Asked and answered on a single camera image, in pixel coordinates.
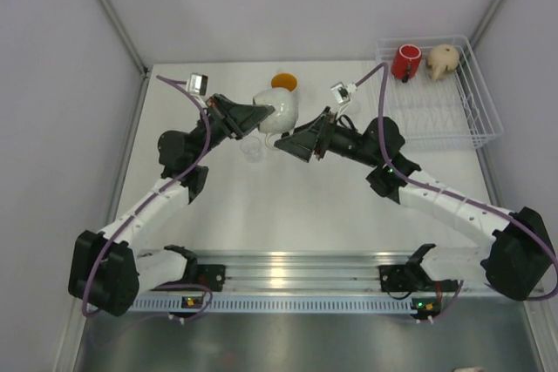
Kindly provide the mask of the white speckled mug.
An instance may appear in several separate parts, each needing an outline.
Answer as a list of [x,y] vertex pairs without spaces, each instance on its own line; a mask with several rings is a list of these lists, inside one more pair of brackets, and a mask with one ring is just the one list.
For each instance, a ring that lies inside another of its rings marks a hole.
[[270,140],[275,135],[292,132],[298,120],[298,102],[296,95],[286,88],[270,88],[253,97],[254,105],[272,106],[274,111],[258,126],[258,131],[265,135],[265,144],[274,149]]

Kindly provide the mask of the floral mug orange inside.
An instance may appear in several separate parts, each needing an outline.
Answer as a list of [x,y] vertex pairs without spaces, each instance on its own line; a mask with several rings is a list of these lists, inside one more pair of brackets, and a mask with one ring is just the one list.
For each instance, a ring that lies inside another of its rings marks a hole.
[[286,71],[279,70],[270,81],[272,88],[283,88],[288,91],[294,91],[298,86],[297,78]]

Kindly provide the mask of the red mug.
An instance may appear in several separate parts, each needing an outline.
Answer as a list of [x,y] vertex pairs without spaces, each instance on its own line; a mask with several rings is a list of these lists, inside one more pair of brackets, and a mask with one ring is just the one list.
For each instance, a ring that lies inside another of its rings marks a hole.
[[422,50],[415,44],[399,46],[391,63],[392,76],[402,83],[408,83],[416,75],[422,57]]

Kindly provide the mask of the beige ceramic mug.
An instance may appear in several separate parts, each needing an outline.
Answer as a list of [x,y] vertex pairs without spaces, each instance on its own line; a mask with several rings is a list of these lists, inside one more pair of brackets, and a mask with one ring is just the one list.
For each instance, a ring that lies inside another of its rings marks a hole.
[[459,52],[450,44],[439,44],[427,55],[426,69],[431,81],[450,76],[459,65]]

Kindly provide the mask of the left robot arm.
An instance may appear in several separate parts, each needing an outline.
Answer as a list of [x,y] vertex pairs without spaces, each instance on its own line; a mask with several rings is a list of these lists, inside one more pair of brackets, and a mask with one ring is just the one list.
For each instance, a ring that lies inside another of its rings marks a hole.
[[191,132],[167,131],[158,140],[160,178],[130,210],[99,232],[84,231],[74,245],[68,292],[84,305],[123,315],[139,294],[172,282],[188,290],[198,281],[196,255],[147,244],[177,212],[197,198],[208,168],[201,159],[224,139],[242,139],[274,113],[271,105],[237,104],[221,94],[201,108]]

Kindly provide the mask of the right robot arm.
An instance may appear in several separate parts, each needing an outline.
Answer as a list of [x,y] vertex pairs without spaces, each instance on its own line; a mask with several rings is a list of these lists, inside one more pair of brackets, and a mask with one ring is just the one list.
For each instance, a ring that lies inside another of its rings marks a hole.
[[429,215],[472,242],[470,247],[422,245],[401,267],[410,290],[470,281],[514,301],[535,300],[536,285],[557,264],[542,217],[528,207],[514,212],[461,195],[407,159],[400,151],[404,143],[391,118],[375,118],[359,132],[324,110],[274,146],[305,162],[332,152],[369,166],[366,180],[378,196]]

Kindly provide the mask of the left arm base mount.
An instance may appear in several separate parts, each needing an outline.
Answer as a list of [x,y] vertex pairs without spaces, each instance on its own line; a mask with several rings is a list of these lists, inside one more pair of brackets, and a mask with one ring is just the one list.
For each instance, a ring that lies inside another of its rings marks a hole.
[[221,292],[226,280],[226,266],[222,264],[197,264],[188,267],[185,275],[174,284],[203,285],[213,292]]

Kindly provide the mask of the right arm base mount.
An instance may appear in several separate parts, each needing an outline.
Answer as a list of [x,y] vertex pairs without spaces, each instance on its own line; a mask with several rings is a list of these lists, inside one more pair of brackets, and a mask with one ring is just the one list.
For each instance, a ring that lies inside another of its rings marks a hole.
[[414,293],[432,287],[432,280],[415,265],[381,265],[378,267],[380,287],[386,293]]

